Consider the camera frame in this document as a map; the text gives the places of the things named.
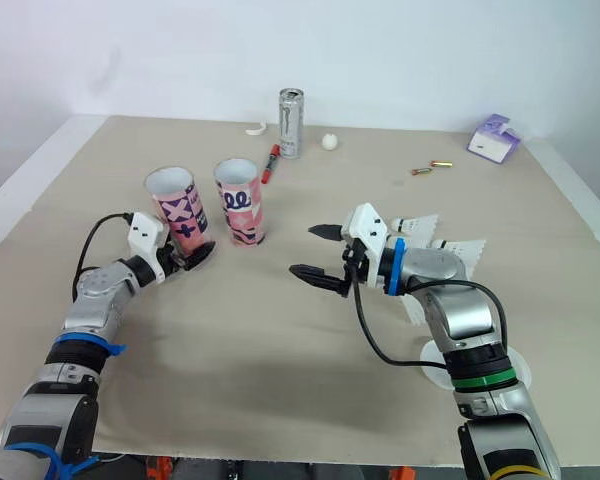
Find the blue cable tie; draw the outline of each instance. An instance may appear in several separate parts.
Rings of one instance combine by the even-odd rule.
[[[402,273],[402,258],[407,251],[407,244],[404,238],[398,237],[396,239],[395,254],[393,257],[393,268],[391,269],[391,280],[389,280],[388,293],[391,296],[396,296],[398,292],[398,281],[400,280],[400,273]]]
[[[56,477],[56,472],[58,472],[58,478],[60,480],[71,480],[76,473],[100,461],[99,457],[90,457],[84,462],[79,463],[77,465],[73,465],[71,463],[62,463],[62,460],[60,460],[60,457],[58,456],[56,451],[50,446],[44,445],[42,443],[14,443],[12,445],[7,445],[6,447],[4,447],[4,449],[22,450],[25,452],[38,452],[49,457],[51,463],[49,464],[49,470],[47,470],[47,474],[44,476],[44,480],[54,480]]]
[[[81,332],[63,333],[58,338],[56,338],[56,340],[53,343],[56,344],[60,342],[66,342],[67,340],[82,340],[85,342],[95,343],[96,345],[99,345],[102,348],[104,348],[106,351],[109,352],[110,355],[113,355],[114,357],[120,355],[127,349],[126,345],[114,345],[97,335]]]

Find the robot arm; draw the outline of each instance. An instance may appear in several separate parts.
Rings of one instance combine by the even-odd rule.
[[[456,255],[407,250],[402,239],[388,247],[387,227],[370,204],[358,206],[342,226],[318,225],[309,231],[346,241],[345,277],[326,276],[307,265],[292,266],[294,275],[343,296],[353,283],[360,306],[359,281],[388,295],[412,293],[424,308],[455,387],[458,410],[467,419],[458,436],[468,478],[560,479],[549,437],[507,356],[506,328],[492,318],[487,296],[467,286]]]
[[[70,478],[89,459],[98,417],[100,373],[107,358],[126,348],[113,343],[122,313],[143,287],[162,283],[180,268],[206,258],[203,245],[186,262],[173,255],[165,225],[135,213],[128,260],[86,274],[78,285],[60,335],[45,364],[25,389],[0,430],[0,479]]]

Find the printed pattern on cup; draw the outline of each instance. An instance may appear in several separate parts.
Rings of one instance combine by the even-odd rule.
[[[191,255],[205,243],[204,232],[208,222],[195,185],[170,195],[154,196],[154,199],[184,255]]]
[[[216,182],[225,220],[234,243],[257,245],[264,238],[262,227],[262,195],[258,178],[245,185]]]

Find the table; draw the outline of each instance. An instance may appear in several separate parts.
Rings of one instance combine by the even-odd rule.
[[[474,279],[504,303],[561,463],[600,464],[600,244],[525,148],[500,166],[466,152],[467,134],[308,127],[303,157],[281,160],[263,188],[265,242],[241,249],[225,231],[212,169],[233,156],[264,163],[275,128],[249,137],[245,126],[111,117],[2,241],[0,423],[61,327],[92,224],[150,211],[144,177],[174,164],[194,173],[218,244],[127,310],[117,340],[129,349],[105,367],[94,449],[460,464],[451,394],[419,369],[380,362],[352,299],[287,271],[309,263],[339,273],[342,245],[306,229],[369,201],[387,219],[439,213],[441,238],[487,239]],[[333,152],[318,146],[326,131],[340,139]],[[430,160],[454,167],[410,175]],[[101,230],[88,262],[126,256],[124,224]],[[363,300],[387,352],[417,357],[428,330],[411,326],[397,299],[364,289]]]

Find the yellow ring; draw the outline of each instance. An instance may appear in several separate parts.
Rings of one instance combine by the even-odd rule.
[[[546,472],[536,467],[530,467],[528,465],[509,465],[508,467],[502,467],[500,470],[496,470],[489,480],[499,480],[510,473],[534,473],[541,477],[549,478],[549,475],[547,475]]]

